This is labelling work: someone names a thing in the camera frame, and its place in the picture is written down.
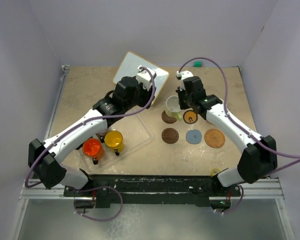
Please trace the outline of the pale yellow cup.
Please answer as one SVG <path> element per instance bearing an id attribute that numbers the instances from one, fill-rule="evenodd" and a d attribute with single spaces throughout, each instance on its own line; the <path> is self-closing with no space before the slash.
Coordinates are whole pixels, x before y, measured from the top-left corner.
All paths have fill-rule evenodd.
<path id="1" fill-rule="evenodd" d="M 179 98 L 176 95 L 172 95 L 167 98 L 165 102 L 165 112 L 167 116 L 171 118 L 175 118 L 176 120 L 181 120 L 182 119 L 182 114 L 181 114 L 181 109 L 179 106 Z"/>

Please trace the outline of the orange black-rimmed coaster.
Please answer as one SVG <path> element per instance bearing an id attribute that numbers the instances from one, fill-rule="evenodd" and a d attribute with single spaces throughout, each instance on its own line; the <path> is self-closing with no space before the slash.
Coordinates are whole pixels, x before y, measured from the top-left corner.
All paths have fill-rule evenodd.
<path id="1" fill-rule="evenodd" d="M 198 120 L 198 115 L 193 110 L 187 110 L 183 114 L 183 121 L 186 124 L 194 124 Z"/>

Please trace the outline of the woven rattan coaster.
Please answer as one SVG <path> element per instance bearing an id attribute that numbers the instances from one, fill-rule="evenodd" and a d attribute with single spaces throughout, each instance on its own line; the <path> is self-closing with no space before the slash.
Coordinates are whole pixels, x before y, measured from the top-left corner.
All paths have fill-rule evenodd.
<path id="1" fill-rule="evenodd" d="M 209 129 L 204 134 L 206 144 L 212 148 L 221 148 L 225 144 L 225 136 L 218 129 Z"/>

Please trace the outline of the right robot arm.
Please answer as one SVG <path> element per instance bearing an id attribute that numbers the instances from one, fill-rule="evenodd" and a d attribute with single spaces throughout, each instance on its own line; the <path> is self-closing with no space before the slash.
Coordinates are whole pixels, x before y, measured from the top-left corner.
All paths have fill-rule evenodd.
<path id="1" fill-rule="evenodd" d="M 276 149 L 276 141 L 271 136 L 263 137 L 249 129 L 228 110 L 224 101 L 215 95 L 207 95 L 201 79 L 197 76 L 177 77 L 179 105 L 182 110 L 189 108 L 204 120 L 215 125 L 238 148 L 241 158 L 234 168 L 228 168 L 217 174 L 212 190 L 218 196 L 229 191 L 237 183 L 254 183 L 270 174 L 278 167 L 277 156 L 264 149 L 260 144 Z"/>

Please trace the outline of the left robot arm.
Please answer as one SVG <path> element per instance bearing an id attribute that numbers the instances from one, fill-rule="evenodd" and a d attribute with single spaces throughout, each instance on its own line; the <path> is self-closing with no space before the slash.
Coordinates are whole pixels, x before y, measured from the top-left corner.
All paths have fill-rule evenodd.
<path id="1" fill-rule="evenodd" d="M 77 122 L 59 134 L 40 141 L 34 139 L 28 147 L 28 166 L 46 188 L 57 184 L 74 187 L 81 196 L 91 194 L 93 184 L 82 170 L 65 168 L 61 163 L 93 134 L 101 133 L 124 117 L 135 106 L 150 108 L 156 91 L 155 75 L 123 77 Z"/>

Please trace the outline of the purple cup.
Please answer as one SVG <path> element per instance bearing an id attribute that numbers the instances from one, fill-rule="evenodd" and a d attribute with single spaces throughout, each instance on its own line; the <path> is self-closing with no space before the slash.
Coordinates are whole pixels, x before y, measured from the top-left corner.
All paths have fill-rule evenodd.
<path id="1" fill-rule="evenodd" d="M 99 140 L 103 143 L 105 138 L 105 133 L 97 133 L 96 135 L 98 136 Z"/>

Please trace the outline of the dark brown wooden coaster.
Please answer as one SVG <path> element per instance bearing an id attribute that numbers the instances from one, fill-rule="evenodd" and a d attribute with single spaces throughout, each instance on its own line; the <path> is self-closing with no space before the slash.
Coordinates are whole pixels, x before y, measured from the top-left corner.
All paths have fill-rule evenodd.
<path id="1" fill-rule="evenodd" d="M 175 117 L 168 116 L 165 111 L 162 112 L 161 118 L 162 118 L 162 121 L 167 124 L 172 124 L 177 121 L 177 119 Z"/>

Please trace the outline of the blue round coaster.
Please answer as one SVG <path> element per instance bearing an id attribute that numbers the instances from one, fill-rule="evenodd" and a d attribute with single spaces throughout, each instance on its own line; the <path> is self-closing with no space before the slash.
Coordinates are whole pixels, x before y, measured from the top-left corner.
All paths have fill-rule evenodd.
<path id="1" fill-rule="evenodd" d="M 202 133 L 197 129 L 187 131 L 186 141 L 189 144 L 197 145 L 202 141 Z"/>

